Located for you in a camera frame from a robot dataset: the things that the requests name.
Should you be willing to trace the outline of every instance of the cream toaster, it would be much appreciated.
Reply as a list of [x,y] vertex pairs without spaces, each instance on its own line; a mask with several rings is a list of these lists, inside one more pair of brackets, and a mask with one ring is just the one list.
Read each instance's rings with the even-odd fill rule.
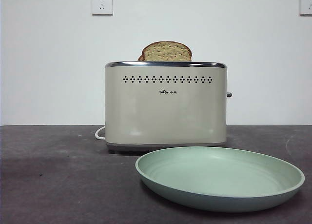
[[105,141],[114,151],[226,142],[227,67],[120,61],[105,66]]

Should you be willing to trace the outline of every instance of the bread slice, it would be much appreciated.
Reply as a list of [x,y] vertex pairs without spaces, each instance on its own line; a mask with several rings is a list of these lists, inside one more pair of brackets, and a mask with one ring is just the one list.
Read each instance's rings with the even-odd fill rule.
[[142,51],[139,61],[191,61],[192,52],[184,44],[174,41],[153,42]]

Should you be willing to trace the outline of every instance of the gray table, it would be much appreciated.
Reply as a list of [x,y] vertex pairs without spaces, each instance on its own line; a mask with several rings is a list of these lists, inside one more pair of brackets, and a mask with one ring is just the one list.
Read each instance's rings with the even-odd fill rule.
[[143,153],[110,153],[99,126],[1,127],[3,224],[309,224],[312,126],[228,126],[227,147],[298,166],[306,181],[286,203],[252,213],[213,213],[150,191],[135,170]]

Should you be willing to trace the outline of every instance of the wall outlet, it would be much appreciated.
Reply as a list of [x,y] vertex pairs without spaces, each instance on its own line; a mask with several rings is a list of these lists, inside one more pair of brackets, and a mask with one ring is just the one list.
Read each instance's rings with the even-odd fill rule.
[[312,16],[312,0],[300,0],[300,15]]
[[112,15],[113,0],[92,0],[92,15]]

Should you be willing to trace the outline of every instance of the white cable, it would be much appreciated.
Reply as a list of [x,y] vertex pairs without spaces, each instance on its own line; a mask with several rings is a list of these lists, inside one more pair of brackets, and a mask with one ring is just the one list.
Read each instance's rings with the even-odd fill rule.
[[103,130],[105,128],[105,126],[101,127],[100,129],[98,129],[95,133],[95,136],[98,140],[105,140],[105,137],[101,137],[101,136],[98,136],[98,133]]

